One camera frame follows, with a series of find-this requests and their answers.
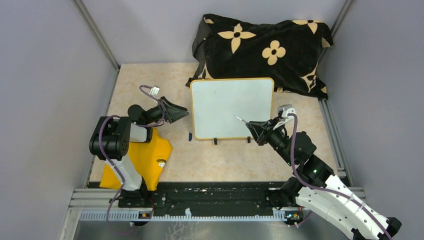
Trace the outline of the white marker pen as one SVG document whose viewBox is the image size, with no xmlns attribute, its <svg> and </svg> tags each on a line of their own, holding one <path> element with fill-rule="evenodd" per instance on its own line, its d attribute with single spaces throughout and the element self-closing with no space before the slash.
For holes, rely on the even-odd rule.
<svg viewBox="0 0 424 240">
<path fill-rule="evenodd" d="M 242 123 L 244 123 L 244 124 L 246 124 L 246 123 L 247 123 L 247 121 L 246 121 L 246 120 L 244 120 L 243 118 L 241 118 L 241 117 L 239 117 L 239 116 L 237 116 L 237 115 L 234 115 L 234 117 L 235 117 L 237 120 L 239 120 L 239 121 L 241 121 Z"/>
</svg>

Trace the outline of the white whiteboard yellow frame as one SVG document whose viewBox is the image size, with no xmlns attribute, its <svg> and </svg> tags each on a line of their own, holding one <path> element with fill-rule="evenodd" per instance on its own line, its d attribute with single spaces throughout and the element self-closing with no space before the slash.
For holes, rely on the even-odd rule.
<svg viewBox="0 0 424 240">
<path fill-rule="evenodd" d="M 198 79 L 190 83 L 193 136 L 198 140 L 246 139 L 247 122 L 271 118 L 274 81 L 269 77 Z"/>
</svg>

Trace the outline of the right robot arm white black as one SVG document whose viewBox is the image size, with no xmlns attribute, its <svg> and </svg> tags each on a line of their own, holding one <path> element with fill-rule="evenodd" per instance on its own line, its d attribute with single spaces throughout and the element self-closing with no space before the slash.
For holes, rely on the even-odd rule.
<svg viewBox="0 0 424 240">
<path fill-rule="evenodd" d="M 400 220 L 372 209 L 314 154 L 317 147 L 306 132 L 288 137 L 279 117 L 245 125 L 259 146 L 269 144 L 293 170 L 293 176 L 279 190 L 267 193 L 273 208 L 309 209 L 350 240 L 391 240 L 399 232 Z"/>
</svg>

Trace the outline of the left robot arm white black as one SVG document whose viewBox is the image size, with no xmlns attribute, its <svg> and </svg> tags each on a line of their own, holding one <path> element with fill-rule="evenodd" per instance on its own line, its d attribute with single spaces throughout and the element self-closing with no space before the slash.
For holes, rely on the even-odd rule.
<svg viewBox="0 0 424 240">
<path fill-rule="evenodd" d="M 144 207 L 149 203 L 150 193 L 146 190 L 146 181 L 136 171 L 130 159 L 130 143 L 150 143 L 156 125 L 163 122 L 172 124 L 188 116 L 189 111 L 163 96 L 157 100 L 157 106 L 149 110 L 133 104 L 127 113 L 128 116 L 100 117 L 88 148 L 92 155 L 106 161 L 117 176 L 122 190 L 131 192 L 131 202 L 138 207 Z"/>
</svg>

